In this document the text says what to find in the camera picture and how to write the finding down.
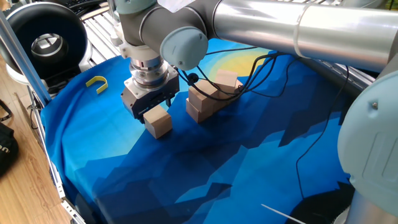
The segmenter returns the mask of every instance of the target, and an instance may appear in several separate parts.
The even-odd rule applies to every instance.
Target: wooden floor
[[[19,95],[25,107],[30,105],[26,86],[7,75],[5,62],[0,58],[0,99],[14,113],[4,124],[15,131],[20,150],[17,162],[0,177],[0,224],[69,223],[71,218],[60,204],[45,154],[14,93]],[[5,114],[0,110],[0,117]]]

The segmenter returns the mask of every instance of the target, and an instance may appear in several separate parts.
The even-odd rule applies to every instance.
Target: blue cloth
[[[278,95],[292,60],[279,57],[258,92]],[[80,74],[42,111],[47,150],[71,198],[82,194],[109,223],[284,223],[260,204],[290,213],[301,201],[295,163],[321,134],[338,89],[295,62],[281,97],[246,93],[196,124],[185,112],[188,86],[180,80],[168,110],[173,130],[155,140],[121,101],[128,65],[116,57]],[[102,83],[85,86],[95,75],[108,81],[99,95]],[[299,163],[306,197],[348,183],[336,146],[344,102]]]

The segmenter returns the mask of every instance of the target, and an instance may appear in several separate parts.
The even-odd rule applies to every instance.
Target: black wheel
[[[71,10],[38,2],[19,8],[7,19],[41,79],[78,67],[86,52],[87,34]],[[2,42],[0,53],[11,68],[21,73]]]

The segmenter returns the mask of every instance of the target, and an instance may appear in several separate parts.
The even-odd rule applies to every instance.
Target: stacked wooden blocks
[[[219,70],[217,72],[215,84],[220,88],[220,90],[226,93],[237,93],[239,86],[242,85],[238,80],[237,73],[226,70]],[[198,89],[214,98],[227,99],[231,97],[230,95],[217,90],[207,80],[200,80],[195,85]],[[201,123],[230,103],[230,101],[217,101],[203,96],[199,91],[191,86],[188,91],[186,109],[187,113],[197,123]]]
[[[173,128],[172,117],[160,105],[144,113],[144,121],[145,128],[156,139],[162,137]]]

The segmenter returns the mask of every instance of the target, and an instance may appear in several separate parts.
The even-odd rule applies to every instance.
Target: metal pole
[[[112,18],[116,20],[114,16],[114,12],[116,11],[116,1],[115,0],[108,0],[108,6],[109,6],[109,13],[111,14]]]
[[[3,13],[0,13],[0,20],[0,39],[4,42],[4,45],[7,47],[19,69],[22,71],[22,74],[26,76],[26,79],[39,97],[40,102],[46,106],[51,101],[50,94],[44,87],[40,77]]]
[[[222,0],[217,37],[380,72],[398,50],[398,13],[318,4]]]

